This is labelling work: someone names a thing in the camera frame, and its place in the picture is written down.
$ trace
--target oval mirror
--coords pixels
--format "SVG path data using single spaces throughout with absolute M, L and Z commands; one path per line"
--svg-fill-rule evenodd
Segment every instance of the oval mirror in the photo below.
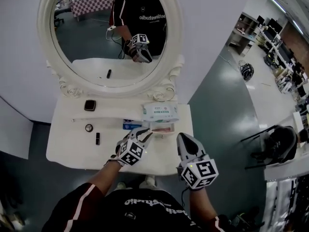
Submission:
M 177 0 L 41 0 L 37 27 L 60 84 L 88 94 L 133 96 L 182 63 Z
M 54 43 L 72 71 L 104 87 L 134 85 L 151 74 L 167 28 L 160 0 L 56 0 L 54 7 Z

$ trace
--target gray carpet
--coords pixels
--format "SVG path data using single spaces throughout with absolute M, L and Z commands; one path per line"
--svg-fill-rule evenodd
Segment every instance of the gray carpet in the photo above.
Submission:
M 226 49 L 221 54 L 232 60 Z M 263 169 L 244 170 L 245 166 L 254 163 L 250 152 L 259 150 L 259 145 L 258 142 L 239 143 L 259 128 L 240 74 L 218 58 L 191 99 L 190 106 L 195 137 L 215 159 L 220 173 L 207 188 L 215 209 L 232 218 L 237 212 L 248 211 L 257 205 L 261 209 L 261 220 L 266 194 Z M 49 130 L 49 126 L 34 125 L 29 160 L 0 152 L 1 172 L 11 176 L 10 180 L 16 184 L 14 189 L 23 200 L 17 210 L 26 219 L 24 231 L 27 232 L 40 231 L 56 203 L 96 172 L 49 162 L 45 155 Z M 130 182 L 136 178 L 141 175 L 120 173 L 113 187 L 119 181 Z M 179 182 L 176 175 L 158 177 L 157 184 L 181 202 L 185 184 Z M 188 211 L 188 192 L 184 200 Z

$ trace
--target ornate white mirror frame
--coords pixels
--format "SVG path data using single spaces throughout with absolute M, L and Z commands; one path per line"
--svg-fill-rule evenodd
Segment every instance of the ornate white mirror frame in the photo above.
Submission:
M 41 0 L 38 11 L 38 34 L 48 59 L 48 67 L 58 75 L 61 91 L 70 97 L 83 94 L 104 98 L 122 98 L 148 91 L 148 96 L 157 101 L 171 100 L 175 96 L 174 78 L 184 64 L 180 55 L 183 21 L 177 0 L 160 0 L 166 14 L 168 35 L 165 51 L 155 70 L 138 83 L 127 87 L 104 87 L 93 84 L 73 71 L 73 64 L 62 52 L 54 30 L 54 7 L 56 0 Z

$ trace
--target black cable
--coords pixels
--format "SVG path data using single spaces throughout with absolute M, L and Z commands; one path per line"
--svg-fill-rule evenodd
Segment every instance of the black cable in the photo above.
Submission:
M 185 204 L 183 201 L 183 194 L 188 190 L 189 188 L 186 188 L 185 190 L 182 191 L 182 207 L 184 208 Z
M 112 41 L 114 41 L 116 44 L 118 44 L 118 45 L 120 45 L 120 46 L 121 46 L 121 51 L 120 51 L 120 53 L 118 54 L 118 58 L 119 58 L 119 59 L 124 59 L 124 58 L 125 58 L 125 53 L 124 53 L 124 56 L 123 56 L 123 57 L 120 57 L 120 55 L 121 55 L 121 54 L 122 54 L 122 52 L 123 52 L 123 49 L 122 49 L 122 44 L 120 44 L 120 43 L 116 42 L 116 41 L 113 39 L 113 35 L 114 35 L 114 32 L 112 32 L 112 37 L 111 37 Z

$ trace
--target desk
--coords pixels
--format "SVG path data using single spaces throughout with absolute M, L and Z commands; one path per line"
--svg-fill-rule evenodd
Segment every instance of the desk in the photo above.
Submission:
M 280 80 L 281 77 L 282 77 L 283 75 L 285 75 L 287 71 L 290 71 L 290 72 L 293 73 L 292 67 L 284 60 L 284 58 L 281 56 L 279 50 L 278 50 L 277 47 L 274 45 L 274 43 L 264 34 L 264 32 L 263 32 L 260 28 L 258 28 L 258 29 L 259 29 L 260 33 L 263 35 L 263 37 L 271 44 L 271 47 L 272 47 L 272 48 L 270 49 L 269 52 L 271 52 L 272 50 L 275 50 L 277 56 L 281 59 L 281 61 L 282 61 L 282 62 L 284 63 L 284 65 L 285 65 L 285 69 L 284 69 L 283 72 L 277 77 L 277 80 Z
M 247 33 L 242 34 L 236 28 L 233 29 L 230 37 L 228 38 L 226 45 L 234 44 L 237 46 L 236 50 L 239 55 L 245 56 L 250 50 L 251 46 L 255 42 L 255 38 Z
M 141 121 L 141 105 L 147 102 L 134 98 L 96 99 L 96 110 L 86 112 L 86 100 L 59 97 L 48 139 L 48 160 L 70 168 L 101 169 L 110 156 L 115 154 L 116 143 L 129 132 L 122 129 L 122 119 Z M 190 106 L 179 104 L 178 114 L 181 119 L 175 123 L 175 134 L 154 138 L 143 160 L 134 166 L 123 167 L 122 172 L 154 175 L 177 173 L 176 167 L 181 160 L 177 152 L 176 137 L 179 132 L 193 135 Z M 93 125 L 92 132 L 86 132 L 87 124 Z M 101 135 L 100 145 L 95 144 L 96 132 Z
M 114 0 L 72 0 L 72 12 L 74 17 L 94 11 L 112 9 Z

